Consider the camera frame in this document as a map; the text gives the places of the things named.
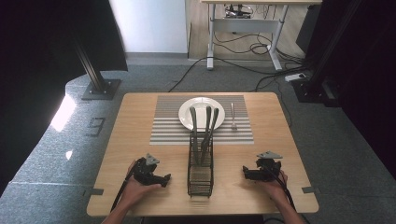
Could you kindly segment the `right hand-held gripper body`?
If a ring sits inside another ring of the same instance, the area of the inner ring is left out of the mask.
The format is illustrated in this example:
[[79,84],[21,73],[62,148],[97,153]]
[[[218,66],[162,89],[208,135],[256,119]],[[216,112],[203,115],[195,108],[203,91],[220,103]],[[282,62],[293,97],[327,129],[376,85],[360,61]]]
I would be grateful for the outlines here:
[[247,178],[250,180],[273,181],[275,180],[281,169],[281,155],[272,151],[266,151],[257,155],[256,165],[258,170],[247,170]]

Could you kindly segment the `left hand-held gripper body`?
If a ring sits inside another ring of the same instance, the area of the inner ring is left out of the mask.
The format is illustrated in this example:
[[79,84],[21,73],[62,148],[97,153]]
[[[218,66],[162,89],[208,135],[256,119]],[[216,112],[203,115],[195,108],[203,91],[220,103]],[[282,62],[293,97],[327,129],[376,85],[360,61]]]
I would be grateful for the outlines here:
[[138,159],[133,168],[134,178],[143,185],[154,185],[162,184],[166,182],[164,176],[158,176],[154,174],[157,164],[160,161],[150,155],[149,153],[140,159]]

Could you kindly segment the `person's left hand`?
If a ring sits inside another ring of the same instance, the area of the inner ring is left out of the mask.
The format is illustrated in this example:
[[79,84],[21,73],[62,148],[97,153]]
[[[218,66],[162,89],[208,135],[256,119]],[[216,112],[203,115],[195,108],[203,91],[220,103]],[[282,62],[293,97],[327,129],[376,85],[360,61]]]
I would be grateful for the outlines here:
[[126,180],[126,186],[120,196],[118,206],[131,209],[132,206],[140,201],[146,194],[154,191],[155,189],[160,189],[161,187],[161,184],[154,184],[148,186],[142,185],[134,178],[133,175],[131,175]]

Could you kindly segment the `person's right hand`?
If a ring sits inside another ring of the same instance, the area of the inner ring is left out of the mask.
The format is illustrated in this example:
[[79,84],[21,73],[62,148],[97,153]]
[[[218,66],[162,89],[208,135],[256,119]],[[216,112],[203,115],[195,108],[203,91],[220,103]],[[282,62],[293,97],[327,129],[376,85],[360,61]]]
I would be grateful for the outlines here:
[[260,182],[259,185],[276,204],[289,202],[283,187],[276,180],[272,182]]

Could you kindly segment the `grey striped placemat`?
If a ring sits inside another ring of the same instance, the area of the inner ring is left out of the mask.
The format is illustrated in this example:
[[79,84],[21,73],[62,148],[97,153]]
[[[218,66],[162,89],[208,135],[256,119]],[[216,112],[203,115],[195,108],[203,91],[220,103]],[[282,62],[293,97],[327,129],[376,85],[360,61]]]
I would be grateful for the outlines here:
[[[245,97],[232,95],[160,95],[157,98],[154,120],[151,129],[150,144],[157,146],[187,145],[192,130],[182,125],[178,111],[183,103],[195,97],[207,97],[218,101],[224,108],[225,120],[213,133],[218,145],[253,145]],[[231,128],[231,103],[234,105],[237,130]]]

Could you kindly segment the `white plate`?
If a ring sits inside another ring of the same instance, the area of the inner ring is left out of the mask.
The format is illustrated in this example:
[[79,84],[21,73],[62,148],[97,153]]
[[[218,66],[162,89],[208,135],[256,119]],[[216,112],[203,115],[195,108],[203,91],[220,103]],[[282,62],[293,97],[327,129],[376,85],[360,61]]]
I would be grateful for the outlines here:
[[206,108],[211,107],[211,117],[214,117],[214,109],[219,110],[218,118],[214,129],[217,129],[225,120],[225,111],[223,106],[216,100],[207,97],[195,97],[187,100],[182,104],[178,111],[178,117],[184,127],[189,130],[193,128],[193,120],[190,112],[191,107],[195,108],[197,130],[203,132],[206,127]]

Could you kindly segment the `floor socket cover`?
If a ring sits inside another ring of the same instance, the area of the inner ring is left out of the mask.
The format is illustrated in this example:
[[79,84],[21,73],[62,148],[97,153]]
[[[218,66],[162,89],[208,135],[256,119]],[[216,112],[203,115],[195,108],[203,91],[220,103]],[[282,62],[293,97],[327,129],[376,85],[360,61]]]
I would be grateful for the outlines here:
[[87,126],[86,135],[97,137],[102,131],[105,121],[105,118],[91,118]]

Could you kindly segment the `white power strip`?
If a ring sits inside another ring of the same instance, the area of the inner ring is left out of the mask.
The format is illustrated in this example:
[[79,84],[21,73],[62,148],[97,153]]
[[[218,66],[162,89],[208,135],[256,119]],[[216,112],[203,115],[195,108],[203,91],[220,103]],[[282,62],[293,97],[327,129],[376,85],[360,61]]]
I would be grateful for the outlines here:
[[285,81],[290,82],[293,80],[299,80],[303,78],[306,78],[306,75],[304,73],[299,73],[299,74],[285,76]]

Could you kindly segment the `black metal stand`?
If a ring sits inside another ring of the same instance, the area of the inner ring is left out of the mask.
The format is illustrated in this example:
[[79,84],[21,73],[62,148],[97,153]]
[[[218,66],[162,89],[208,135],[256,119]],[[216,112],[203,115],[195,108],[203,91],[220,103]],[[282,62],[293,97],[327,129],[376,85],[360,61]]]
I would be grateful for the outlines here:
[[81,64],[90,78],[90,84],[84,91],[82,100],[112,100],[120,85],[119,79],[105,79],[90,61],[87,51],[80,40],[74,38],[75,48]]
[[291,82],[300,103],[337,106],[337,83],[331,77],[331,62],[337,59],[340,41],[360,4],[361,0],[323,0],[304,60],[311,77]]

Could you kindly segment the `black curtain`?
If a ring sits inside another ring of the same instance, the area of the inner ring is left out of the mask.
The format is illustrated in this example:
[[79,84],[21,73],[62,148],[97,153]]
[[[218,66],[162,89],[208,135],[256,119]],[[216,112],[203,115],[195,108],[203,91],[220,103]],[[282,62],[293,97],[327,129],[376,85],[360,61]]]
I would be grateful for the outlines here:
[[127,68],[110,0],[0,0],[0,196],[60,107],[66,84]]
[[396,0],[361,0],[340,47],[338,103],[396,177]]

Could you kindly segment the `white-legged desk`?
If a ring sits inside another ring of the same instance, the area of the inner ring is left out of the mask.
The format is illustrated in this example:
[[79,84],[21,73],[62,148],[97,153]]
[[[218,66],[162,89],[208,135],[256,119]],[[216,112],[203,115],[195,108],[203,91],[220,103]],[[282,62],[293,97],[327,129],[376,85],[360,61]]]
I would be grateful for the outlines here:
[[[289,6],[306,5],[317,6],[322,0],[200,0],[201,3],[208,4],[208,28],[209,40],[207,49],[206,68],[212,70],[214,68],[214,35],[216,32],[237,32],[237,33],[268,33],[273,35],[271,44],[266,48],[268,50],[271,62],[276,71],[280,71],[282,66],[277,57],[276,47],[280,38],[283,25],[286,20]],[[217,19],[217,5],[275,5],[282,6],[282,13],[277,20],[265,19]]]

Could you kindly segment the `dark box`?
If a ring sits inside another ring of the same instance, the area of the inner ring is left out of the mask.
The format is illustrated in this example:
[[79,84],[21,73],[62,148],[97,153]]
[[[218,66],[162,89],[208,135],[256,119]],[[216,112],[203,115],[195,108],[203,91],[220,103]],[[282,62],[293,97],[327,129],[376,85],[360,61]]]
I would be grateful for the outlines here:
[[300,32],[296,39],[296,44],[303,51],[307,53],[311,41],[312,34],[317,23],[318,14],[320,12],[320,5],[310,5],[307,7],[307,12]]

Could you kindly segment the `device under desk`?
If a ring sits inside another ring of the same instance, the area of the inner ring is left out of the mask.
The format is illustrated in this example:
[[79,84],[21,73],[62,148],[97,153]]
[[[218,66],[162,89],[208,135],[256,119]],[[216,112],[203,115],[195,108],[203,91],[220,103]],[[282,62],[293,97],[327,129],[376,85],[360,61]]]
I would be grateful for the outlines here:
[[247,5],[225,5],[225,16],[233,19],[250,19],[253,9]]

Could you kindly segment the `grey-handled cutlery piece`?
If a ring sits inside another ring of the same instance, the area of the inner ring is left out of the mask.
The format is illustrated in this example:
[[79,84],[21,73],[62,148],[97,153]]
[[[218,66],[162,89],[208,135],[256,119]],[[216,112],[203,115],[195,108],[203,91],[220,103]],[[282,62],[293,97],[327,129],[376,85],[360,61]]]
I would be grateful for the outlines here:
[[207,105],[206,106],[205,135],[204,135],[204,139],[201,144],[201,150],[202,150],[201,159],[200,159],[201,164],[203,164],[204,160],[205,160],[205,152],[207,149],[211,113],[212,113],[211,106]]
[[199,163],[199,155],[198,155],[198,139],[197,139],[197,118],[196,118],[196,110],[194,106],[190,106],[191,119],[192,119],[192,152],[195,163]]
[[203,145],[203,152],[202,152],[202,158],[201,158],[201,162],[204,163],[205,161],[205,156],[206,156],[206,152],[208,151],[208,146],[209,146],[209,142],[210,142],[210,138],[211,135],[214,131],[214,127],[216,125],[217,119],[218,119],[218,115],[219,115],[219,109],[218,108],[214,108],[214,113],[213,113],[213,119],[211,122],[211,127],[209,129],[209,132],[206,136],[206,140],[205,140],[205,144]]

